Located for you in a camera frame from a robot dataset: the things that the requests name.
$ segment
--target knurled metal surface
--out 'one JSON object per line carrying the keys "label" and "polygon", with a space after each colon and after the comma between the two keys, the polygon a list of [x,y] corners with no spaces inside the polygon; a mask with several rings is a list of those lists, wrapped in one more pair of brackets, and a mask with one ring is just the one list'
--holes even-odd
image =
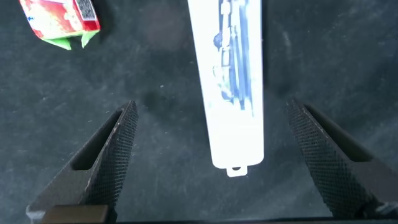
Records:
{"label": "knurled metal surface", "polygon": [[84,204],[116,205],[129,165],[138,120],[135,103],[124,110],[125,114],[118,121],[119,127],[105,146],[98,173],[87,191]]}
{"label": "knurled metal surface", "polygon": [[287,113],[290,128],[324,203],[334,217],[353,218],[371,196],[356,180],[349,162],[335,150],[337,145],[303,105],[292,100]]}

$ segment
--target dark gray table surface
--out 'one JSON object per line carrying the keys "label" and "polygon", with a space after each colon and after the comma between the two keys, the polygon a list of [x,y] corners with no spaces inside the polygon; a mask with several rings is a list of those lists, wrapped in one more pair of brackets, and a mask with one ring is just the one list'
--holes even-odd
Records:
{"label": "dark gray table surface", "polygon": [[398,170],[398,1],[264,1],[265,158],[213,167],[186,1],[94,0],[103,31],[66,51],[0,2],[0,223],[25,207],[127,100],[139,127],[119,220],[330,216],[284,114],[311,102]]}

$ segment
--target candy wrapper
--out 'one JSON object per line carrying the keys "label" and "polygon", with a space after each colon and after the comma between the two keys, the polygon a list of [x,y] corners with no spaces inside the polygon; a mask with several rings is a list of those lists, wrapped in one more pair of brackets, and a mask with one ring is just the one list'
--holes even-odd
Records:
{"label": "candy wrapper", "polygon": [[81,46],[100,31],[91,0],[20,0],[29,24],[40,39],[71,50],[68,37],[81,36]]}

